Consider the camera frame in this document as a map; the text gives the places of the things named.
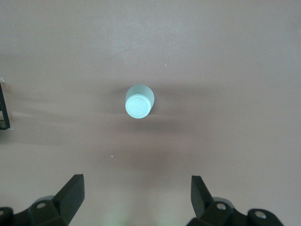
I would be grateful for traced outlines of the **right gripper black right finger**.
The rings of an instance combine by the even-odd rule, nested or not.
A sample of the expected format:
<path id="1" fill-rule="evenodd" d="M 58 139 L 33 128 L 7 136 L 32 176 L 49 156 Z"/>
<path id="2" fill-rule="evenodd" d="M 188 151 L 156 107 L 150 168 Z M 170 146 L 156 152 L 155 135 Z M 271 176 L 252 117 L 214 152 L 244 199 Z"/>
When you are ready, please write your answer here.
<path id="1" fill-rule="evenodd" d="M 272 212 L 250 209 L 246 215 L 222 198 L 213 198 L 202 177 L 191 177 L 191 203 L 196 217 L 193 226 L 281 226 L 282 222 Z"/>

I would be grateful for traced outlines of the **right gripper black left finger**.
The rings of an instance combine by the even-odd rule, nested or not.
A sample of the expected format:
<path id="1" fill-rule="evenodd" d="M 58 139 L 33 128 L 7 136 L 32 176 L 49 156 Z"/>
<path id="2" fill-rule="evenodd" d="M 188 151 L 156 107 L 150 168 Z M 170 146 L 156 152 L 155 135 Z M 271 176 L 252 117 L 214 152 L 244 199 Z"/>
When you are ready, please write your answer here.
<path id="1" fill-rule="evenodd" d="M 1 207 L 2 226 L 68 226 L 84 201 L 84 176 L 76 174 L 56 195 L 39 198 L 22 212 Z"/>

